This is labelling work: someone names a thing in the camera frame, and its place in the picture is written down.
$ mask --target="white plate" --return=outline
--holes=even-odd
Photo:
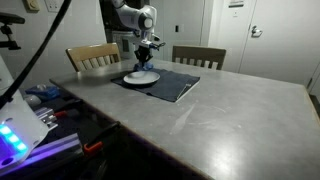
[[[151,71],[138,71],[126,75],[123,80],[132,85],[146,85],[158,81],[159,78],[160,75],[158,73]]]

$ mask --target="wall outlet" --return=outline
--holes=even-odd
[[[59,12],[59,0],[45,0],[49,12]]]

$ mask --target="gray countertop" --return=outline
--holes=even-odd
[[[110,82],[136,62],[51,82],[214,179],[320,179],[319,118],[304,86],[152,60],[201,77],[172,103]]]

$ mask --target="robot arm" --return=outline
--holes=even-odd
[[[154,35],[157,19],[157,10],[154,7],[146,5],[138,10],[127,6],[124,0],[112,0],[112,4],[124,26],[140,31],[140,36],[133,37],[131,42],[145,48],[159,49],[159,45],[151,42],[160,40]]]

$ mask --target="blue light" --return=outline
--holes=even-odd
[[[11,147],[19,151],[26,151],[27,146],[10,130],[10,128],[4,124],[0,124],[0,138],[1,135],[7,143],[11,144]]]
[[[15,143],[15,142],[18,142],[18,141],[19,141],[19,138],[18,138],[16,135],[11,135],[11,136],[9,137],[9,141],[10,141],[11,143]]]
[[[0,128],[0,132],[3,134],[3,135],[6,135],[6,134],[10,134],[11,133],[11,130],[7,127],[7,126],[3,126],[2,128]]]
[[[17,146],[17,148],[18,148],[20,151],[23,151],[23,150],[27,149],[27,146],[24,145],[23,143],[20,143],[20,144]]]

